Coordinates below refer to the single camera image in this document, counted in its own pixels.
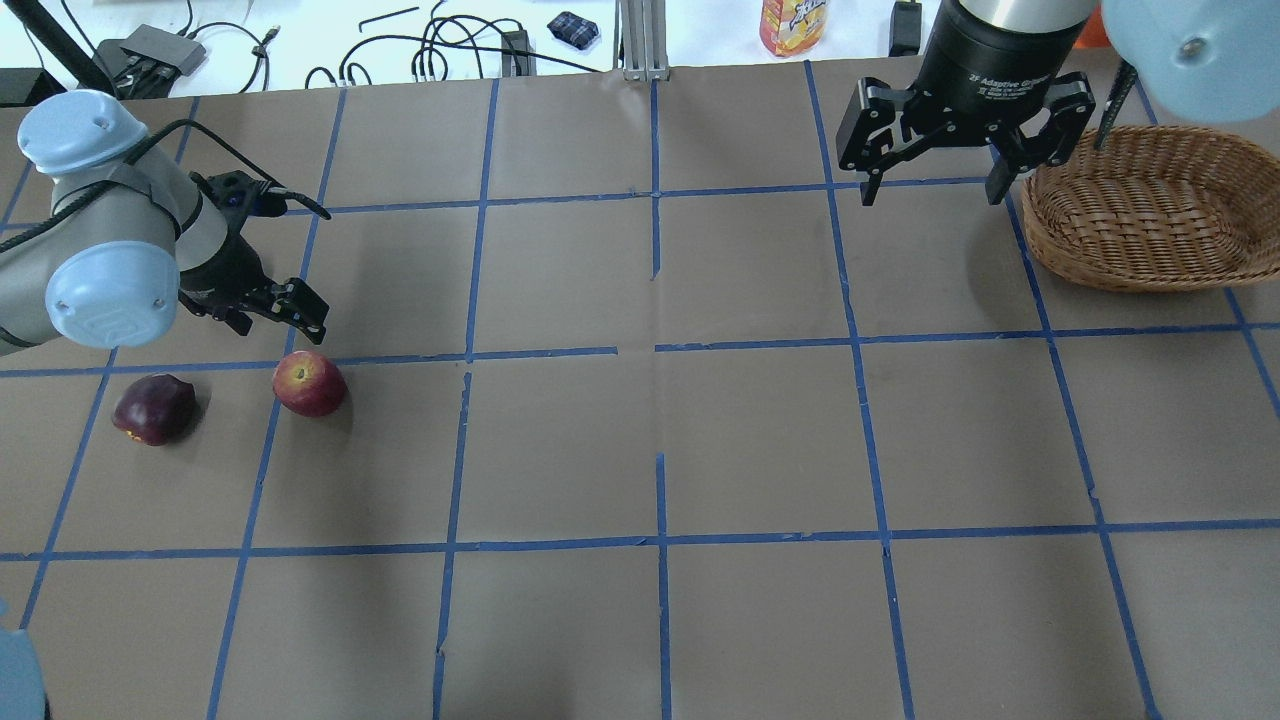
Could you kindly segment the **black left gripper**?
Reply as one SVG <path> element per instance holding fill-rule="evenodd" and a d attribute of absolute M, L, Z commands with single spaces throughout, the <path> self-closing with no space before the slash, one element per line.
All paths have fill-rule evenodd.
<path fill-rule="evenodd" d="M 197 316 L 211 316 L 238 336 L 248 336 L 252 314 L 284 323 L 310 343 L 326 337 L 330 306 L 301 278 L 275 284 L 259 252 L 241 234 L 229 233 L 204 264 L 180 273 L 184 306 Z"/>

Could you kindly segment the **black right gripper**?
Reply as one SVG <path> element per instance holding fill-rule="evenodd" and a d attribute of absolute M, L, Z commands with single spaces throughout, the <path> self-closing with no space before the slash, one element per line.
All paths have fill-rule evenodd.
<path fill-rule="evenodd" d="M 838 165 L 876 204 L 883 174 L 931 149 L 995 146 L 986 197 L 1012 173 L 1066 161 L 1096 108 L 1085 74 L 1062 65 L 1093 1 L 943 1 L 906 88 L 865 77 L 836 135 Z"/>

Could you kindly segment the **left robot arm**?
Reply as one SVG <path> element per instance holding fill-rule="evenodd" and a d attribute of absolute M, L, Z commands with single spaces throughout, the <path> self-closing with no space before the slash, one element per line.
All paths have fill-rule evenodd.
<path fill-rule="evenodd" d="M 182 170 L 163 141 L 183 128 L 206 132 L 191 119 L 152 131 L 90 88 L 45 99 L 22 119 L 17 145 L 52 193 L 47 219 L 3 242 L 4 355 L 61 337 L 91 348 L 150 345 L 180 309 L 238 336 L 261 316 L 324 341 L 328 304 L 301 278 L 271 279 L 242 229 L 292 202 L 330 213 L 223 138 L 238 170 Z"/>

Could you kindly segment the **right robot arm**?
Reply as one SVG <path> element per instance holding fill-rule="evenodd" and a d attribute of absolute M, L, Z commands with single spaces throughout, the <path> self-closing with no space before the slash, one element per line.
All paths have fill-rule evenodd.
<path fill-rule="evenodd" d="M 991 204 L 1012 182 L 1075 152 L 1097 101 L 1087 76 L 1064 73 L 1094 12 L 1120 56 L 1097 143 L 1135 82 L 1176 115 L 1251 120 L 1277 108 L 1275 1 L 943 1 L 906 88 L 865 77 L 835 136 L 864 205 L 884 174 L 932 149 L 995 149 Z"/>

